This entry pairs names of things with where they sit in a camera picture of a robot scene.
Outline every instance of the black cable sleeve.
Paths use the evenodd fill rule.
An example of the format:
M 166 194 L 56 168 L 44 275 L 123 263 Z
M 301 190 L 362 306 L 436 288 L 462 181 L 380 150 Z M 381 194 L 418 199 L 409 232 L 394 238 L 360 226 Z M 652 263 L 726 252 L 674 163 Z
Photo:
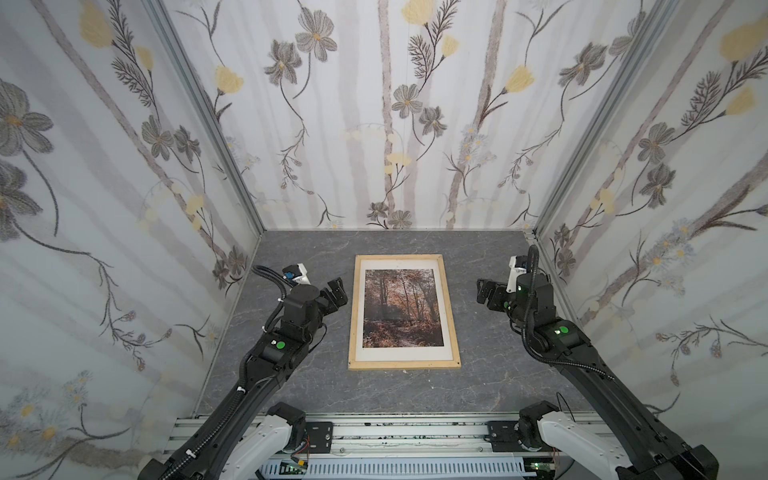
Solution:
M 548 359 L 544 356 L 542 356 L 539 352 L 533 350 L 533 347 L 530 344 L 530 340 L 528 338 L 529 333 L 532 333 L 534 331 L 534 318 L 530 314 L 531 313 L 531 307 L 533 306 L 533 299 L 536 296 L 536 274 L 538 272 L 538 247 L 535 245 L 531 245 L 530 248 L 528 248 L 528 273 L 531 274 L 531 284 L 528 286 L 528 298 L 525 301 L 525 310 L 523 312 L 523 318 L 522 323 L 523 327 L 521 329 L 521 337 L 523 341 L 523 348 L 525 349 L 525 352 L 528 353 L 531 357 L 533 357 L 534 360 L 541 363 L 546 363 L 550 366 L 574 366 L 580 369 L 589 370 L 592 372 L 597 373 L 598 375 L 602 375 L 609 380 L 615 380 L 615 378 L 611 375 L 608 375 L 603 370 L 593 367 L 591 365 L 587 365 L 586 363 L 580 363 L 580 362 L 572 362 L 570 360 L 557 360 L 557 359 Z

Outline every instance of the metal bracket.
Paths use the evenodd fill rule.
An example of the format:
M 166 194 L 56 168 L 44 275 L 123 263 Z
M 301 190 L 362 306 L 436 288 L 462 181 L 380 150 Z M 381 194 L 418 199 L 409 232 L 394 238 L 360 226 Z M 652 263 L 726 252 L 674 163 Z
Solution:
M 518 440 L 517 420 L 488 422 L 488 441 L 494 452 L 531 452 Z M 544 445 L 536 452 L 551 452 L 552 447 Z
M 333 422 L 307 422 L 306 436 L 310 439 L 310 454 L 331 453 Z

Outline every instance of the wooden picture frame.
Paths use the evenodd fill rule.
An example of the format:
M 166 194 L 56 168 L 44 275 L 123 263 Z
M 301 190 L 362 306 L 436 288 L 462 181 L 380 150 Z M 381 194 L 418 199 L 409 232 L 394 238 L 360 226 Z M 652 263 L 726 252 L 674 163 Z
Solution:
M 433 277 L 430 277 L 426 270 L 432 270 Z M 372 292 L 378 291 L 379 295 L 382 295 L 382 291 L 387 291 L 386 285 L 392 285 L 397 275 L 400 275 L 398 278 L 402 280 L 402 292 L 405 292 L 406 296 L 407 318 L 397 320 L 366 318 L 366 314 L 370 315 L 371 312 L 375 312 L 382 318 L 384 311 L 388 314 L 395 311 L 397 313 L 393 315 L 400 315 L 401 318 L 405 315 L 404 309 L 394 300 L 392 302 L 386 300 L 369 301 L 369 309 L 366 310 L 366 278 L 369 280 L 371 291 L 369 300 L 371 300 L 372 298 L 378 299 L 378 297 L 373 296 L 374 293 Z M 403 280 L 405 278 L 409 279 L 408 285 L 413 288 L 411 296 L 412 302 L 415 303 L 413 309 L 409 303 L 406 281 Z M 421 290 L 416 289 L 412 285 L 413 282 L 416 282 Z M 374 286 L 379 284 L 381 287 L 374 290 Z M 353 288 L 352 325 L 349 334 L 350 370 L 461 368 L 462 361 L 458 354 L 458 341 L 453 324 L 448 281 L 445 278 L 445 264 L 442 261 L 442 255 L 358 255 L 355 258 Z M 400 300 L 400 304 L 402 304 L 402 294 L 399 296 L 398 294 L 402 292 L 395 290 L 393 293 L 394 298 Z M 433 299 L 435 295 L 437 297 L 437 309 Z M 422 301 L 421 309 L 418 309 L 419 299 Z M 415 326 L 400 326 L 403 322 L 414 325 L 413 310 L 419 310 L 417 322 L 420 323 L 416 323 Z M 440 321 L 439 336 L 435 332 L 436 316 L 439 316 Z M 393 331 L 397 335 L 403 331 L 406 333 L 403 333 L 402 336 L 392 336 Z

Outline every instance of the yellow flower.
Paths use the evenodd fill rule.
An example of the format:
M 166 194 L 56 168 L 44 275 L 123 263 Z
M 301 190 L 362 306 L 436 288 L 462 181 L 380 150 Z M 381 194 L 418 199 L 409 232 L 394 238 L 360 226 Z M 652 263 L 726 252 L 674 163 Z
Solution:
M 509 80 L 507 80 L 507 84 L 504 85 L 504 89 L 510 93 L 517 93 L 528 88 L 528 86 L 533 83 L 533 80 L 533 74 L 528 70 L 528 67 L 520 65 L 512 72 L 512 75 L 509 76 Z
M 435 11 L 435 0 L 410 0 L 402 8 L 402 17 L 413 25 L 424 25 L 432 18 Z
M 391 164 L 402 165 L 408 167 L 411 164 L 411 157 L 405 154 L 392 153 L 386 156 L 386 159 Z
M 194 213 L 203 207 L 203 196 L 193 195 L 187 200 L 187 214 L 194 215 Z
M 84 0 L 83 11 L 80 12 L 80 36 L 96 48 L 112 45 L 112 29 L 92 0 Z
M 728 61 L 739 61 L 749 55 L 768 37 L 768 17 L 746 23 L 723 35 L 720 54 Z
M 752 88 L 747 85 L 728 103 L 725 113 L 726 115 L 741 115 L 753 108 L 755 108 L 755 94 L 752 92 Z
M 229 68 L 219 65 L 216 67 L 216 86 L 225 94 L 237 93 L 243 87 L 243 79 Z
M 152 52 L 147 47 L 136 47 L 136 55 L 139 57 L 139 61 L 147 70 L 151 70 L 154 67 L 154 58 Z
M 600 203 L 603 204 L 603 210 L 607 215 L 614 212 L 614 195 L 607 188 L 600 190 Z
M 443 57 L 450 57 L 454 53 L 456 53 L 456 50 L 458 50 L 458 40 L 453 38 L 451 35 L 446 35 L 442 39 L 442 56 Z

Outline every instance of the gray flower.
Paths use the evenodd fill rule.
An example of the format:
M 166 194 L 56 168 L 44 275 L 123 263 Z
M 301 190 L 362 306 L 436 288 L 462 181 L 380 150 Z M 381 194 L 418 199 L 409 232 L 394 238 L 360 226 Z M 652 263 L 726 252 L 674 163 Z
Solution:
M 442 118 L 442 113 L 440 112 L 440 107 L 427 107 L 422 112 L 422 116 L 419 117 L 419 122 L 424 124 L 424 130 L 422 131 L 422 135 L 427 135 L 432 130 L 435 131 L 436 136 L 442 135 L 442 132 L 445 131 L 446 128 L 448 128 L 448 125 L 443 124 L 440 122 L 440 119 Z
M 301 8 L 299 23 L 306 32 L 296 34 L 296 46 L 304 52 L 315 51 L 320 61 L 328 60 L 326 50 L 336 51 L 336 43 L 328 37 L 333 31 L 333 22 L 322 10 L 315 10 L 315 15 L 307 7 Z
M 411 212 L 408 210 L 395 210 L 392 212 L 392 216 L 389 217 L 389 225 L 394 230 L 405 230 L 413 225 L 413 222 L 409 220 L 411 218 Z
M 576 259 L 573 252 L 570 250 L 563 250 L 558 253 L 558 268 L 563 271 L 564 276 L 571 275 L 571 268 L 576 265 Z
M 227 275 L 229 275 L 230 269 L 227 267 L 227 263 L 224 260 L 216 260 L 214 266 L 214 278 L 219 280 L 219 290 L 222 290 L 227 286 Z
M 232 274 L 240 275 L 240 272 L 245 270 L 246 262 L 247 262 L 246 256 L 243 255 L 243 253 L 237 249 L 237 245 L 233 245 L 232 251 L 230 252 L 230 255 L 227 261 L 227 264 L 229 265 L 229 268 L 232 271 Z
M 0 81 L 0 155 L 16 155 L 23 144 L 39 154 L 53 151 L 51 142 L 39 133 L 51 127 L 50 118 L 29 111 L 27 94 L 21 88 Z
M 157 121 L 154 119 L 154 115 L 149 116 L 149 121 L 145 121 L 141 124 L 141 137 L 145 142 L 152 145 L 152 156 L 157 158 L 158 155 L 163 156 L 163 160 L 170 158 L 169 147 L 174 146 L 174 137 L 169 131 L 160 132 L 160 128 L 157 125 Z
M 416 84 L 412 84 L 410 87 L 407 85 L 400 85 L 395 90 L 395 99 L 397 100 L 393 105 L 393 110 L 400 110 L 400 118 L 408 118 L 411 112 L 418 114 L 422 110 L 423 103 L 416 100 L 419 96 L 419 87 Z
M 279 85 L 285 75 L 289 82 L 295 84 L 295 69 L 301 66 L 301 57 L 296 52 L 296 46 L 292 42 L 277 43 L 277 40 L 272 40 L 270 58 L 275 64 L 264 68 L 264 73 L 270 76 L 270 83 Z
M 386 218 L 386 212 L 389 208 L 384 202 L 371 202 L 371 213 L 366 215 L 371 220 L 378 220 L 379 217 Z
M 192 155 L 200 155 L 200 141 L 192 140 L 190 132 L 182 125 L 179 125 L 179 129 L 176 130 L 174 137 L 176 137 L 176 145 L 179 147 L 179 151 L 182 154 L 187 154 L 187 159 L 192 163 Z
M 637 32 L 640 30 L 640 26 L 643 24 L 643 21 L 645 21 L 645 12 L 640 12 L 637 17 L 632 18 L 629 22 L 629 25 L 627 25 L 627 33 L 629 35 L 623 35 L 621 37 L 614 38 L 614 42 L 611 44 L 611 48 L 608 49 L 608 54 L 613 56 L 622 55 L 627 50 L 629 50 L 635 35 L 637 35 Z
M 560 80 L 558 84 L 561 87 L 567 85 L 570 81 L 576 80 L 576 83 L 583 85 L 587 83 L 590 72 L 597 70 L 605 63 L 605 45 L 593 45 L 590 41 L 581 53 L 576 55 L 576 65 L 570 68 L 560 70 Z
M 0 160 L 0 242 L 18 238 L 15 215 L 36 215 L 43 211 L 20 189 L 27 183 L 27 174 Z
M 672 188 L 672 180 L 677 170 L 670 170 L 665 164 L 660 164 L 648 172 L 648 184 L 640 190 L 640 195 L 650 195 L 648 206 L 656 208 L 664 205 L 667 199 L 664 198 L 664 189 Z
M 666 122 L 655 124 L 648 131 L 648 138 L 641 138 L 637 143 L 643 150 L 637 155 L 639 161 L 650 161 L 657 164 L 661 162 L 667 154 L 664 153 L 662 145 L 669 144 L 674 135 L 674 128 L 667 128 Z

